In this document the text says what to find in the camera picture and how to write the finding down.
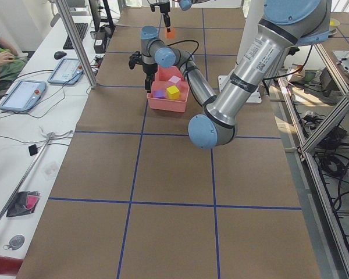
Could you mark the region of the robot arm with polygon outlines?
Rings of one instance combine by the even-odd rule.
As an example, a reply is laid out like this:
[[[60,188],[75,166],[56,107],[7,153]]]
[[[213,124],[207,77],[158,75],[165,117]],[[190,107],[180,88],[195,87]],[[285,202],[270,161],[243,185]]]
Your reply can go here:
[[[156,1],[147,1],[152,12],[155,11],[155,7],[157,6],[163,16],[163,21],[166,27],[166,31],[171,32],[171,21],[170,21],[170,0],[156,0]],[[181,10],[186,11],[189,10],[193,5],[198,3],[204,3],[206,1],[198,1],[198,0],[178,0],[176,1]]]
[[[264,1],[258,32],[219,94],[214,93],[191,54],[166,45],[153,26],[141,29],[141,51],[130,56],[129,67],[143,67],[147,91],[159,66],[177,67],[204,110],[188,124],[191,142],[203,149],[225,145],[237,131],[238,111],[266,80],[267,71],[283,51],[327,40],[331,6],[331,1]]]

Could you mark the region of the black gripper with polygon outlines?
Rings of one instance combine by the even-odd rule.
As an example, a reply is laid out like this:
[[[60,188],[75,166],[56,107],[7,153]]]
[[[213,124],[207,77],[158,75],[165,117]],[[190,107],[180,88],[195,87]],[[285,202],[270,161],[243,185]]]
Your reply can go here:
[[[161,13],[163,13],[163,21],[165,24],[166,31],[170,31],[171,22],[170,22],[170,0],[151,0],[149,1],[149,6],[151,11],[155,11],[155,7],[157,6]]]
[[[143,72],[146,74],[145,90],[151,93],[154,74],[158,71],[158,65],[151,56],[146,56],[140,51],[136,51],[129,57],[129,69],[134,69],[136,65],[143,67]]]

